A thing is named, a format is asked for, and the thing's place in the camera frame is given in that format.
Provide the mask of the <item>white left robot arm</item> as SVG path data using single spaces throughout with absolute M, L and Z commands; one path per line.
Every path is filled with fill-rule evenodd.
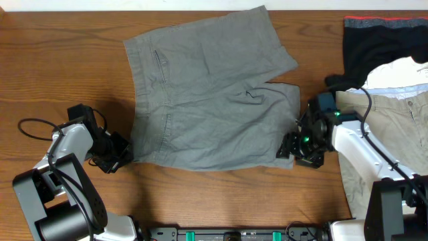
M 53 125 L 51 146 L 13 189 L 34 240 L 144 240 L 130 216 L 107 212 L 84 163 L 114 173 L 132 161 L 129 142 L 99 127 L 93 112 Z

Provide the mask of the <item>grey shorts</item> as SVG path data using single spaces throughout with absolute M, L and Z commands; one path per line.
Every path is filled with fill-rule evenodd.
M 298 67 L 264 6 L 124 42 L 135 89 L 134 160 L 190 171 L 290 169 L 277 152 L 300 114 Z

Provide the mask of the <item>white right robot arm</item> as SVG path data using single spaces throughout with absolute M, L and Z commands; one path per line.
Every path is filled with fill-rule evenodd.
M 427 177 L 396 160 L 355 114 L 305 113 L 276 154 L 319 168 L 324 154 L 347 158 L 371 187 L 364 218 L 329 222 L 317 240 L 426 240 Z

